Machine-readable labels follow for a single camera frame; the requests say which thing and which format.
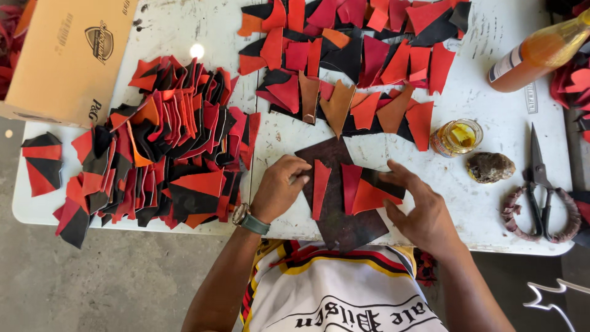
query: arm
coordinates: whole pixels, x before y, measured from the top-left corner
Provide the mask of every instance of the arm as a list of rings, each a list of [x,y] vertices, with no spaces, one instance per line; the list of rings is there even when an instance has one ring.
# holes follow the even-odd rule
[[[269,224],[285,213],[309,181],[308,176],[300,176],[291,183],[291,176],[311,168],[301,158],[282,156],[264,172],[250,208],[252,215]],[[260,235],[247,229],[238,227],[234,230],[196,292],[182,324],[182,332],[232,330],[259,241]]]
[[[440,262],[450,331],[514,331],[459,239],[442,196],[402,165],[392,160],[387,165],[391,172],[381,173],[381,180],[406,188],[416,204],[406,216],[385,200],[387,216],[413,244]]]

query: watch face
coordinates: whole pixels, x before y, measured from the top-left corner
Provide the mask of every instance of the watch face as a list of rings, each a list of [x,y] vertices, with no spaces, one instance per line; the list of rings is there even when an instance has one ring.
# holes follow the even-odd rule
[[[232,218],[232,222],[234,225],[238,226],[244,221],[244,217],[246,216],[246,212],[248,211],[248,204],[242,203],[235,209],[234,217]]]

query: glass jar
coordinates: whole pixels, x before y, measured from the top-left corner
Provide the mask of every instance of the glass jar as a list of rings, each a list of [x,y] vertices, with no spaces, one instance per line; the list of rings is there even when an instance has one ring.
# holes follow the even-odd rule
[[[481,126],[469,119],[451,121],[430,136],[430,146],[446,158],[467,154],[483,139]]]

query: scissor blade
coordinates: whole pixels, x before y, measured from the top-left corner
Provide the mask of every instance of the scissor blade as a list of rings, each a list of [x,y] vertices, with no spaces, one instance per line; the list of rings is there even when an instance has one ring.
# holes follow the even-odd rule
[[[543,165],[543,156],[541,156],[541,147],[539,146],[539,139],[537,139],[537,131],[535,130],[535,124],[530,130],[530,161],[532,162],[533,169],[537,166]]]
[[[532,125],[530,131],[530,161],[532,180],[536,184],[540,184],[545,188],[552,188],[551,183],[547,180],[547,170],[543,163],[543,157],[541,156],[541,148],[539,146],[539,140],[537,139],[537,132],[535,130],[535,124]]]

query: wristwatch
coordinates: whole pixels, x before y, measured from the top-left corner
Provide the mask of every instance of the wristwatch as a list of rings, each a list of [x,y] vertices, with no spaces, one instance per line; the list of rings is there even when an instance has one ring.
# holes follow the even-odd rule
[[[250,213],[250,205],[248,205],[248,203],[242,203],[237,209],[235,209],[232,222],[236,226],[241,226],[260,235],[266,235],[270,228],[270,225],[267,225],[252,216]]]

